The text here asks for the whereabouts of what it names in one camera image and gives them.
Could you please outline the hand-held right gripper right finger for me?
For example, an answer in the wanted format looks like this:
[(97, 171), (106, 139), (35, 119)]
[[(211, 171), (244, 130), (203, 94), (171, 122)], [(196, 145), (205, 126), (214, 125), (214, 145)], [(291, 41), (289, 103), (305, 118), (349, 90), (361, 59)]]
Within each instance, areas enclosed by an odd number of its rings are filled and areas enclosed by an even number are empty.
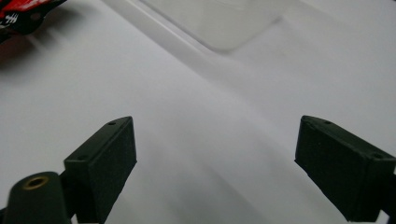
[(301, 117), (295, 162), (351, 222), (396, 222), (396, 157), (340, 126)]

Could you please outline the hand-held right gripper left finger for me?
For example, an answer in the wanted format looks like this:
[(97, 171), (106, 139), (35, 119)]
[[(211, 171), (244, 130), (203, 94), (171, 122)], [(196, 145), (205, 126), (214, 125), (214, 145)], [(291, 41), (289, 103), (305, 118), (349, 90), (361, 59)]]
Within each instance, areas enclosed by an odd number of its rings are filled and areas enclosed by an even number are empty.
[(136, 165), (132, 117), (111, 120), (64, 159), (68, 213), (104, 224)]

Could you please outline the red and black packet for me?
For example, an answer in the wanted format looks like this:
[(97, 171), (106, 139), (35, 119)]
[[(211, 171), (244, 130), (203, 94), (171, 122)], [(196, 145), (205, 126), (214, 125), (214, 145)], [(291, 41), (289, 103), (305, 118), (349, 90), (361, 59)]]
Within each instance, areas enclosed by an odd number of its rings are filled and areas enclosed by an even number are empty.
[(67, 0), (0, 0), (0, 44), (16, 35), (29, 35), (47, 14)]

